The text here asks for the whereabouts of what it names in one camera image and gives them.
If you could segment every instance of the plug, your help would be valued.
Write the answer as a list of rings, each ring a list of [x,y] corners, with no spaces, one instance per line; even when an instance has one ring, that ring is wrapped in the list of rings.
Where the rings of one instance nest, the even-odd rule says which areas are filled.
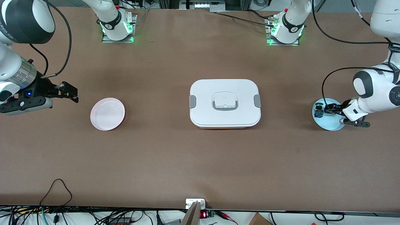
[[[56,224],[60,221],[60,216],[59,215],[55,215],[54,219],[53,219],[53,223]]]
[[[160,215],[158,214],[158,212],[157,212],[156,217],[157,217],[157,225],[163,225],[163,223],[161,221],[161,218],[160,218]]]

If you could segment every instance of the white plate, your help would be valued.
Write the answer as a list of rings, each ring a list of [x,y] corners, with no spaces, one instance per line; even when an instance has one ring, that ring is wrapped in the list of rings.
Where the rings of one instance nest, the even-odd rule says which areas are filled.
[[[105,98],[96,103],[90,112],[90,121],[93,126],[101,131],[109,131],[123,121],[125,107],[116,98]]]
[[[338,101],[331,99],[331,98],[325,98],[327,104],[340,104]],[[322,118],[316,118],[314,117],[314,109],[316,107],[316,103],[320,102],[322,103],[322,108],[325,108],[325,102],[324,99],[320,99],[314,103],[314,106],[312,107],[312,118],[314,121],[320,126],[321,128],[328,130],[328,131],[338,131],[344,127],[343,124],[340,123],[340,119],[344,118],[344,116],[338,115],[338,114],[330,114],[330,113],[324,113]]]

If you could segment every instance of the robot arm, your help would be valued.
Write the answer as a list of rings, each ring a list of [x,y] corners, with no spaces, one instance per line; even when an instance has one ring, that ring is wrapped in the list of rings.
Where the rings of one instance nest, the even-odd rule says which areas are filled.
[[[358,96],[341,105],[330,104],[325,113],[335,112],[342,116],[342,124],[369,127],[359,121],[366,115],[394,109],[400,106],[400,1],[378,0],[371,17],[371,29],[379,36],[390,38],[392,44],[386,60],[374,66],[380,70],[364,69],[353,77],[353,87]]]
[[[132,13],[117,9],[111,0],[83,0],[100,20],[104,34],[111,40],[120,41],[133,32]]]
[[[278,18],[278,22],[271,35],[285,44],[295,42],[304,28],[304,22],[311,9],[310,0],[291,0],[287,11],[274,16]]]
[[[16,115],[50,108],[55,97],[78,102],[75,87],[67,82],[52,84],[36,70],[33,60],[11,50],[13,43],[47,43],[54,30],[47,0],[0,0],[0,113]]]

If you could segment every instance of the tabletop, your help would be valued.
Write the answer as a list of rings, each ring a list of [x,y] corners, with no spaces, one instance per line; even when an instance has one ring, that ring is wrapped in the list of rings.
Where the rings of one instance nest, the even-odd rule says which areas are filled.
[[[77,87],[80,102],[54,99],[52,109],[0,116],[0,204],[38,204],[62,178],[73,194],[70,205],[182,208],[195,197],[214,209],[400,212],[398,109],[368,115],[370,128],[334,132],[311,116],[328,73],[379,64],[386,45],[328,39],[310,16],[300,46],[268,46],[263,26],[203,10],[150,10],[134,43],[103,44],[90,8],[60,10],[71,25],[72,52],[51,81]],[[229,13],[262,22],[251,12]],[[62,66],[68,48],[64,21],[53,15],[54,37],[36,45],[49,58],[49,73]],[[336,38],[384,41],[355,13],[317,18]],[[29,45],[13,49],[44,70]],[[333,74],[326,96],[354,97],[356,72]],[[190,86],[209,78],[254,81],[259,123],[196,127]],[[99,131],[89,115],[107,97],[121,100],[126,116],[118,128]],[[67,199],[57,183],[44,204]]]

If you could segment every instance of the red wire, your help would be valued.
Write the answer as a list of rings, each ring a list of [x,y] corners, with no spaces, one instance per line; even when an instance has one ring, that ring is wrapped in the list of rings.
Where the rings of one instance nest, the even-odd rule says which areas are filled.
[[[232,218],[230,218],[230,217],[228,218],[228,220],[229,220],[229,221],[232,221],[232,222],[234,222],[234,223],[236,223],[236,225],[239,225],[236,221],[234,221],[234,220],[233,220]]]

